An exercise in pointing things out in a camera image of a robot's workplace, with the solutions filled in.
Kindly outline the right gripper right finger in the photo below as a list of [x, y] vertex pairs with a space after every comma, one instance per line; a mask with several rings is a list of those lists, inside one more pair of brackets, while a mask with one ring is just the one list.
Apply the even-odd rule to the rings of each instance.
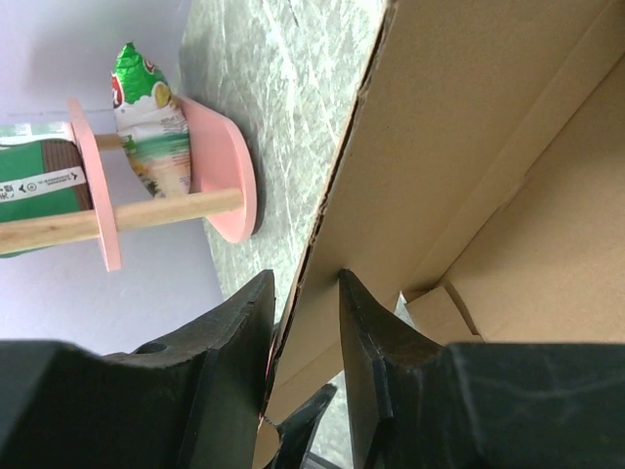
[[441, 346], [349, 270], [339, 304], [356, 467], [623, 466], [622, 346]]

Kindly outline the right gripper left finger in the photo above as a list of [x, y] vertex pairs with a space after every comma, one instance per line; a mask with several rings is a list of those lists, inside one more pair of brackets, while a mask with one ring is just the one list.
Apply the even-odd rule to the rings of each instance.
[[132, 353], [1, 345], [5, 468], [248, 468], [265, 402], [274, 276]]

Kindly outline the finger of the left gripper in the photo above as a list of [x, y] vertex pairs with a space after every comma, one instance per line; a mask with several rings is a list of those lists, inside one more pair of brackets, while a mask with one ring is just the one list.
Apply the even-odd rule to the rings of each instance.
[[318, 425], [336, 395], [337, 387], [327, 383], [317, 390], [280, 424], [278, 449], [266, 465], [270, 469], [301, 469], [305, 467]]

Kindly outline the brown cardboard box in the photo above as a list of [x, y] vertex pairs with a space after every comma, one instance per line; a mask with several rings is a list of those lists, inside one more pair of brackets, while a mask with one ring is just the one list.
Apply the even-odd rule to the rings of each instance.
[[624, 5], [390, 1], [280, 325], [277, 422], [344, 371], [339, 274], [441, 346], [624, 349]]

